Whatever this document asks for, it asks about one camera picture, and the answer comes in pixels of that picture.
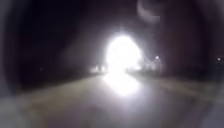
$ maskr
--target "bright light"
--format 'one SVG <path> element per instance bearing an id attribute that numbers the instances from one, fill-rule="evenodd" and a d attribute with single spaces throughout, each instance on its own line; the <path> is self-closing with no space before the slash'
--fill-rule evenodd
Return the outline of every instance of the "bright light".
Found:
<path id="1" fill-rule="evenodd" d="M 137 44 L 128 36 L 114 38 L 107 49 L 106 63 L 109 69 L 126 70 L 134 67 L 142 59 Z"/>
<path id="2" fill-rule="evenodd" d="M 102 72 L 106 72 L 106 67 L 102 66 Z"/>
<path id="3" fill-rule="evenodd" d="M 90 68 L 90 72 L 91 72 L 91 73 L 97 73 L 98 70 L 99 70 L 99 68 L 98 68 L 97 66 L 96 66 L 96 67 L 91 67 L 91 68 Z"/>
<path id="4" fill-rule="evenodd" d="M 136 79 L 125 73 L 109 73 L 103 79 L 110 89 L 122 97 L 131 96 L 139 91 L 140 84 Z"/>

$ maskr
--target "road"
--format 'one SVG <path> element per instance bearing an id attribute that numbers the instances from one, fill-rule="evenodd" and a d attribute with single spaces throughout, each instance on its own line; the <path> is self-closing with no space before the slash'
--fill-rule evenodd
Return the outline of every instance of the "road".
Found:
<path id="1" fill-rule="evenodd" d="M 115 84 L 124 86 L 123 92 L 113 88 Z M 212 99 L 204 95 L 202 86 L 205 86 L 202 82 L 141 75 L 95 76 L 2 99 L 0 125 L 7 128 L 175 128 L 189 126 L 191 122 L 193 128 L 201 121 Z"/>

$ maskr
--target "asphalt road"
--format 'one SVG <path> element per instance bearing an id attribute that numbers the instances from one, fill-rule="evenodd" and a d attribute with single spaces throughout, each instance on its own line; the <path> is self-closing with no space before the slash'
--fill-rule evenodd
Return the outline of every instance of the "asphalt road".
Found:
<path id="1" fill-rule="evenodd" d="M 202 87 L 172 78 L 101 75 L 2 99 L 0 127 L 193 128 L 213 100 Z"/>

